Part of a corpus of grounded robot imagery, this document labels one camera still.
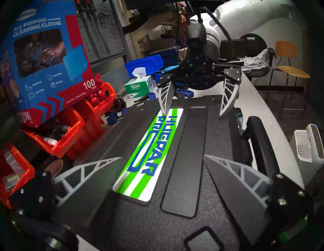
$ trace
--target blue plastic tray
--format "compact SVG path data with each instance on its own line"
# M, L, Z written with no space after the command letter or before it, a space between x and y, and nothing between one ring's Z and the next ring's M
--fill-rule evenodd
M146 58L135 59L125 64L130 77L134 77L132 72L135 68L145 67L146 74L151 75L160 70L164 64L160 55L154 55Z

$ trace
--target red wire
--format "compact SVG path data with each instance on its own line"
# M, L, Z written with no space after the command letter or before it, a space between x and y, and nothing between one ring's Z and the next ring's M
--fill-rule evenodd
M186 19L186 10L184 7L183 7L183 16L184 16L184 19ZM186 21L184 21L183 26L184 26L183 42L186 44ZM185 52L186 52L186 47L183 49L183 58L182 59L184 59Z

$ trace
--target gray pegboard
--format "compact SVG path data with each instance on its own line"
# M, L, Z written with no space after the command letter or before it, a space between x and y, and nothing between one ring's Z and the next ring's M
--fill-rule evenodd
M122 26L117 13L114 11L114 3L109 0L105 2L94 0L93 4L96 13L104 15L105 23L101 23L96 13L79 14L76 12L80 34L90 66L97 66L123 56L129 56L130 58ZM93 40L96 41L98 49L96 49Z

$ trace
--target kimtech wipes box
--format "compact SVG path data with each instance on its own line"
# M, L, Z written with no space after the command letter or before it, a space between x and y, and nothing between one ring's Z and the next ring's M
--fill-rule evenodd
M1 45L2 84L22 122L43 122L97 90L73 1L32 3Z
M132 78L125 84L126 92L129 98L143 97L154 90L154 82L151 75L141 77L140 79Z

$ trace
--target wooden chair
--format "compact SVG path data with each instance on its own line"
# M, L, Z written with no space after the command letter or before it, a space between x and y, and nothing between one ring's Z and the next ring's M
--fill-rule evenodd
M284 108L284 103L285 103L286 96L287 96L287 86L288 86L289 76L292 76L292 77L296 78L294 86L296 86L298 78L310 78L310 76L306 72L304 72L304 71L302 71L302 70L300 70L298 68L291 67L291 65L290 65L289 58L298 56L298 47L297 47L296 44L294 44L292 42L277 41L276 42L276 54L278 56L280 56L281 58L280 58L280 60L279 60L279 62L277 64L277 68L273 69L272 72L271 72L269 87L271 85L273 71L281 71L281 72L284 72L284 73L287 74L286 89L285 89L285 94L284 94L284 98L283 98L283 103L282 103L282 106L281 106L279 119L281 119L281 117L282 117L283 110L303 110L303 114L302 114L302 117L303 117L307 102L305 103L305 106L304 106L303 109L287 109L287 108ZM288 58L289 66L278 66L281 59L282 59L282 57L287 57ZM268 103L269 92L270 92L270 89L268 90L268 93L267 93L266 103Z

